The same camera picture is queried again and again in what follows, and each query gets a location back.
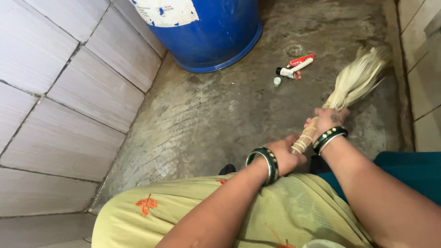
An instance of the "hand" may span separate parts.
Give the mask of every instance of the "hand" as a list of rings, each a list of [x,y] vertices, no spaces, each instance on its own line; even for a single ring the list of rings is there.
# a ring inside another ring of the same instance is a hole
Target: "hand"
[[[294,133],[283,140],[271,142],[266,146],[276,156],[280,176],[285,176],[295,167],[306,163],[305,155],[291,153],[291,146],[300,135],[301,133]]]
[[[318,116],[318,120],[316,122],[317,131],[312,137],[312,142],[315,142],[327,130],[336,126],[342,126],[344,120],[351,112],[347,108],[342,109],[340,112],[335,109],[315,108],[314,113]],[[310,122],[311,118],[306,119],[303,127],[306,128]]]

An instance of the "broom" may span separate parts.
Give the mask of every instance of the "broom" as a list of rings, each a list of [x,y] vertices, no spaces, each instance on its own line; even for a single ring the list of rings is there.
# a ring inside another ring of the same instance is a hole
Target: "broom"
[[[382,80],[377,76],[390,60],[385,47],[359,49],[355,61],[347,65],[337,77],[334,92],[326,100],[323,108],[341,111],[375,89]],[[302,154],[311,144],[318,117],[311,119],[299,139],[292,145],[292,153]]]

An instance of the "blue plastic drum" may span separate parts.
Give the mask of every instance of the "blue plastic drum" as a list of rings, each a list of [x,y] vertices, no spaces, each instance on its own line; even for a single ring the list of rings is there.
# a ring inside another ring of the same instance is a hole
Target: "blue plastic drum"
[[[132,0],[150,30],[191,72],[240,60],[262,33],[258,0]]]

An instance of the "small white cap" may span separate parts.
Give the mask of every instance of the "small white cap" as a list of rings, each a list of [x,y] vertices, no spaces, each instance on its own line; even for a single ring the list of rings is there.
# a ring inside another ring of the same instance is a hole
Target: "small white cap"
[[[274,86],[279,87],[281,81],[279,77],[274,78]]]

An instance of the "forearm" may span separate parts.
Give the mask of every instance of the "forearm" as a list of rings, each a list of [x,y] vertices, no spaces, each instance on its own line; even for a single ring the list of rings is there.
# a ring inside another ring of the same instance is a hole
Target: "forearm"
[[[268,177],[259,157],[184,216],[156,248],[231,247],[257,191]]]
[[[438,205],[390,176],[345,138],[322,152],[357,218],[384,247],[435,247],[441,240]]]

